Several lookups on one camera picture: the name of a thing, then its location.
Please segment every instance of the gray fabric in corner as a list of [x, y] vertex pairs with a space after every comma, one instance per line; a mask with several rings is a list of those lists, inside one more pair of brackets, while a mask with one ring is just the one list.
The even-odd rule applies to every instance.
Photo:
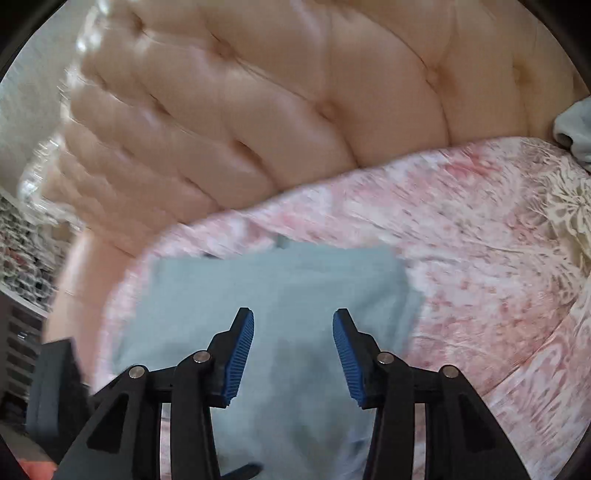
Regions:
[[334, 311], [348, 308], [361, 331], [402, 354], [421, 302], [386, 247], [288, 243], [229, 260], [165, 258], [113, 367], [176, 365], [249, 307], [255, 337], [238, 396], [212, 411], [221, 467], [257, 461], [265, 466], [261, 480], [326, 480], [350, 432], [372, 424], [372, 413], [349, 397], [332, 338]]
[[553, 134], [554, 139], [591, 172], [591, 97], [575, 103], [556, 117]]

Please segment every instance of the pink fabric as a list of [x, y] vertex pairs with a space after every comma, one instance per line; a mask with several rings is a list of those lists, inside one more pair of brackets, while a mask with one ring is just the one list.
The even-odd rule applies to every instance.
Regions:
[[113, 296], [95, 387], [112, 378], [112, 349], [156, 258], [226, 258], [269, 248], [278, 233], [344, 248], [382, 242], [407, 260], [426, 297], [406, 360], [457, 365], [532, 478], [554, 478], [591, 420], [588, 192], [589, 176], [563, 150], [504, 138], [409, 155], [179, 225]]

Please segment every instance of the silver screw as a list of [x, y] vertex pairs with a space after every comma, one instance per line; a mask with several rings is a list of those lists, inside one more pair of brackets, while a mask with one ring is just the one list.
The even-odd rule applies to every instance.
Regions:
[[146, 372], [146, 370], [144, 369], [144, 367], [133, 367], [131, 370], [129, 370], [129, 376], [131, 378], [139, 378], [142, 377], [144, 375], [144, 373]]
[[378, 362], [380, 362], [382, 365], [388, 365], [394, 362], [394, 355], [392, 355], [390, 352], [380, 352], [377, 358]]
[[453, 365], [446, 365], [442, 372], [447, 378], [456, 378], [460, 374], [460, 371]]
[[193, 361], [198, 364], [204, 364], [205, 362], [209, 362], [209, 359], [212, 356], [207, 350], [199, 350], [195, 355], [193, 355]]

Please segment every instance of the floral pattern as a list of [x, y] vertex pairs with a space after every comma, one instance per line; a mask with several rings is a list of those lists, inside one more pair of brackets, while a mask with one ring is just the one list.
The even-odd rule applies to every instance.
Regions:
[[[113, 377], [112, 349], [158, 257], [227, 258], [269, 248], [278, 234], [343, 248], [386, 243], [426, 298], [406, 360], [457, 365], [532, 479], [554, 478], [591, 420], [590, 202], [591, 180], [568, 153], [503, 138], [408, 155], [179, 225], [111, 298], [95, 387]], [[415, 449], [419, 474], [421, 434]]]

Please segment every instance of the folded gray garment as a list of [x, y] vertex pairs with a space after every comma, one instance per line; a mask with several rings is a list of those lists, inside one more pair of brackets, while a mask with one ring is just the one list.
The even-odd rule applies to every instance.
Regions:
[[556, 117], [554, 139], [591, 172], [591, 97], [587, 97]]
[[335, 465], [372, 413], [349, 397], [332, 338], [336, 309], [383, 349], [404, 353], [422, 297], [390, 248], [288, 244], [229, 260], [165, 258], [125, 327], [114, 371], [176, 365], [227, 330], [240, 307], [255, 336], [238, 396], [213, 409], [220, 466], [264, 464], [261, 479], [344, 479]]

